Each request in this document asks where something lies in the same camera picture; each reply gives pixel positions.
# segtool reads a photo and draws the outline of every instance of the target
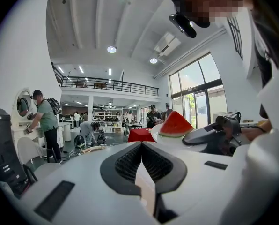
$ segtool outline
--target ceiling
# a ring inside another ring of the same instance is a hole
[[[88,96],[61,95],[60,101],[62,105],[66,103],[71,106],[84,107],[84,105],[88,105],[88,98]],[[94,97],[94,105],[108,105],[109,103],[112,103],[113,106],[128,108],[132,107],[133,105],[145,105],[147,104],[147,101],[110,97]]]
[[[197,37],[187,38],[169,21],[174,11],[171,0],[48,0],[46,31],[51,60],[65,70],[64,75],[71,71],[73,76],[109,78],[105,71],[112,68],[112,79],[118,80],[126,64],[156,73],[218,30],[215,24],[207,29],[194,24]],[[152,65],[154,48],[166,32],[181,45]],[[107,52],[110,45],[117,47],[115,54]]]

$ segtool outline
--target white chair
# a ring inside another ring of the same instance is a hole
[[[61,164],[50,162],[49,157],[51,155],[53,155],[54,161],[56,162],[53,150],[41,148],[34,141],[27,137],[22,137],[18,141],[18,157],[31,183],[47,177],[50,173],[54,172],[61,166]],[[26,163],[39,156],[47,156],[47,163],[41,165],[35,171],[32,171],[32,169],[28,167]]]

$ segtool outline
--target white plate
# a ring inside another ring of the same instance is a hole
[[[152,133],[151,133],[155,142],[157,142],[161,145],[169,146],[171,148],[176,148],[176,149],[186,149],[186,150],[194,151],[194,152],[201,152],[207,146],[207,144],[195,145],[195,146],[185,145],[182,142],[182,139],[184,138],[184,136],[182,136],[182,137],[161,136],[161,135],[159,135],[159,131],[160,131],[161,127],[162,127],[162,124],[156,125],[154,128],[152,128]]]

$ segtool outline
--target air conditioner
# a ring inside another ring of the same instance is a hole
[[[159,40],[154,50],[159,53],[160,57],[168,56],[180,44],[181,42],[175,36],[166,32],[166,34]]]

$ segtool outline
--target black cap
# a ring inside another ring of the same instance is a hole
[[[185,0],[172,0],[172,2],[175,5],[177,14],[182,14],[201,28],[208,28],[210,26],[209,18],[193,16],[190,8],[190,2],[185,2]]]
[[[32,99],[35,100],[38,95],[43,95],[40,90],[35,90],[32,95]]]

